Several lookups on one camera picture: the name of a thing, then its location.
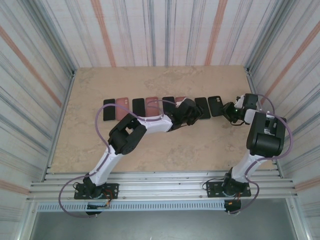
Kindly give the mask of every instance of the beige tabletop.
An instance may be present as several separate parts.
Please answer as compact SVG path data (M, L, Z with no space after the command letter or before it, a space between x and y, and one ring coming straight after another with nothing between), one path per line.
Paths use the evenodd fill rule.
M89 172L106 147L95 131L95 116L104 99L157 96L221 96L223 103L250 93L242 66L80 68L56 146L51 171ZM99 128L108 139L117 121ZM173 132L146 135L121 159L114 172L228 170L246 151L249 126L231 126L223 117L198 120ZM262 168L272 168L264 163Z

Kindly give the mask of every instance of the phone case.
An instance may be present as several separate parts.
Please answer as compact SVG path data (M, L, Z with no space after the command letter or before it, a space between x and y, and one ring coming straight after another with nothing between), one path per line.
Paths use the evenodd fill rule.
M212 117L218 117L223 115L222 109L224 107L224 104L222 103L220 96L208 97L208 103Z
M186 97L185 96L178 96L175 98L175 102L181 102L183 99L185 99Z
M112 99L105 99L103 100L103 105L106 104L115 104L116 100ZM116 119L116 107L115 106L108 106L103 109L103 121L112 121Z
M160 115L159 102L155 101L155 100L158 100L158 97L152 96L152 97L147 97L145 99L145 111L146 111L147 117L154 117L154 116Z
M129 99L127 97L117 98L115 100L115 104L125 107L129 109ZM115 108L115 118L120 121L122 120L128 112L120 107Z
M198 104L203 110L203 115L199 119L200 120L210 119L211 115L210 115L207 99L205 97L197 97L194 99L194 102Z
M162 102L162 107L163 107L164 114L172 113L176 108L175 98L173 96L165 96L165 97L162 98L162 100L166 100L166 101L170 101L170 102L174 103L174 104L172 104L170 102L165 102L165 101Z
M146 106L144 98L135 98L132 100L132 111L139 117L146 116Z

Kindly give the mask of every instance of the striped wall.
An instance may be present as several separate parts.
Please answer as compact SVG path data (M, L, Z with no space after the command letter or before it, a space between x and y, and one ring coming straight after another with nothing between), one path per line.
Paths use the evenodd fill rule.
M77 68L244 65L283 0L36 0Z
M251 71L256 92L273 101L276 112L287 118L293 130L294 148L279 164L296 184L313 239L320 239L319 0L295 1ZM267 102L263 107L271 109Z
M13 239L40 181L70 83L22 0L0 1L0 239Z

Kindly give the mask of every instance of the black mounting plate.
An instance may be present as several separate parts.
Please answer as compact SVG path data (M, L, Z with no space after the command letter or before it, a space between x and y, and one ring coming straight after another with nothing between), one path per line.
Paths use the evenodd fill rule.
M222 187L223 181L210 181L206 183L206 194L208 198L225 198L225 197L235 197L227 196L224 193L224 189ZM240 197L251 197L251 191L249 187L249 183L247 183L247 187L243 192L240 192Z
M118 193L119 193L119 184L118 183L105 183L103 185L98 186L99 188L102 188L102 192L104 190L105 194L107 195L107 197L109 199L117 199L118 198ZM83 193L86 193L87 191L85 191L85 185L83 183L78 183L75 187L75 191L74 191L74 199L92 199L89 194L85 194L83 195ZM107 199L106 195L104 195L103 193L95 198L95 199Z

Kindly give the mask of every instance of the perforated metal strip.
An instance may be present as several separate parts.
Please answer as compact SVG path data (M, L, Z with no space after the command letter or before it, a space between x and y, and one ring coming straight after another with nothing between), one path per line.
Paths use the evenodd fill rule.
M69 212L96 212L87 209L88 204L102 206L94 202L68 202L63 207ZM174 210L225 210L224 200L184 200L184 201L112 201L110 208L100 208L99 211L174 211ZM41 202L38 212L62 212L57 202Z

